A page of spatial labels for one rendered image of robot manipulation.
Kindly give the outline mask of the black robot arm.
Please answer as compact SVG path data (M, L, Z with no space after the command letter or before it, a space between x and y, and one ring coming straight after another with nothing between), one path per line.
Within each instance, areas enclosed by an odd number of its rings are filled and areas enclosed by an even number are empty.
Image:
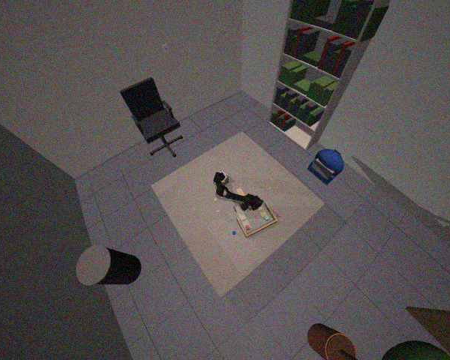
M253 209L253 211L256 211L257 209L259 209L262 206L264 201L259 198L256 198L252 194L248 193L246 196L242 196L242 195L238 195L235 193L231 193L227 187L225 187L224 185L221 184L221 181L224 180L224 178L225 178L224 174L219 173L219 172L216 172L216 174L214 176L213 181L216 182L216 185L217 185L217 190L216 190L217 195L219 195L220 197L226 197L227 199L241 201L244 204L250 206ZM224 189L226 191L226 196L223 195Z

